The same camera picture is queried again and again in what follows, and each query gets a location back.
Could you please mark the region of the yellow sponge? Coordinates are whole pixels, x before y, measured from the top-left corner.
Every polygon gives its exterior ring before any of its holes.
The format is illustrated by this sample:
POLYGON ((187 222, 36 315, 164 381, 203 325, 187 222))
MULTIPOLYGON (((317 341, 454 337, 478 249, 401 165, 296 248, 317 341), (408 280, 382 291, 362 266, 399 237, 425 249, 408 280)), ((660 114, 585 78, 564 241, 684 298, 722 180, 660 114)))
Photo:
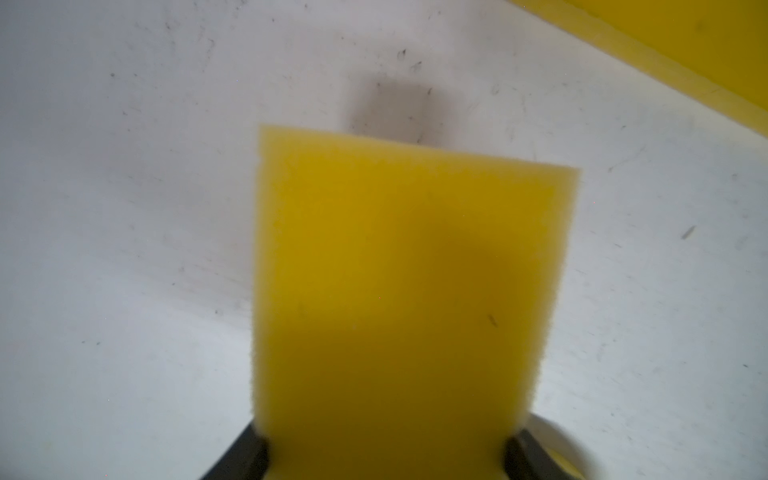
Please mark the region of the yellow sponge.
POLYGON ((545 479, 521 435, 578 169, 259 132, 253 405, 269 479, 545 479))

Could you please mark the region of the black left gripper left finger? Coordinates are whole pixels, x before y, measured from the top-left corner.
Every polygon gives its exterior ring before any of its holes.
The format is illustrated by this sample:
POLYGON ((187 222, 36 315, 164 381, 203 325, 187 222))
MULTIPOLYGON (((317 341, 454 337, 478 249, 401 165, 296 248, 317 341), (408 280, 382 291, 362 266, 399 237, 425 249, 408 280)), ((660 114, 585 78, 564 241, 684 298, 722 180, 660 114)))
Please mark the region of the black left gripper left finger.
POLYGON ((262 480, 268 467, 269 444, 249 423, 201 480, 262 480))

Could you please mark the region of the dark green wavy sponge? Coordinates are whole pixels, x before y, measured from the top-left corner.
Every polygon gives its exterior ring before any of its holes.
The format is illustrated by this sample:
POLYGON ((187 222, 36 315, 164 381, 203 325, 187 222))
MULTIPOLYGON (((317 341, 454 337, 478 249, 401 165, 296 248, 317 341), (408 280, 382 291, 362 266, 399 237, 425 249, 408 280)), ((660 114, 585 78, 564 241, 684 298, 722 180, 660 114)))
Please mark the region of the dark green wavy sponge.
POLYGON ((559 469, 567 475, 570 479, 585 480, 586 477, 582 472, 566 457, 552 448, 545 447, 545 452, 555 462, 559 469))

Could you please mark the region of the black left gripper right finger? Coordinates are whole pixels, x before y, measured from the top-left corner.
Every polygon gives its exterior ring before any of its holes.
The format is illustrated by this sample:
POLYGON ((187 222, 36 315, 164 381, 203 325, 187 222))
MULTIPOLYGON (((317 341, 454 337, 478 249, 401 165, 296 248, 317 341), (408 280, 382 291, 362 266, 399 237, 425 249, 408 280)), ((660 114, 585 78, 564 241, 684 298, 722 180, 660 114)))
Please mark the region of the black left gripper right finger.
POLYGON ((575 480, 527 430, 510 438, 505 447, 504 472, 511 480, 575 480))

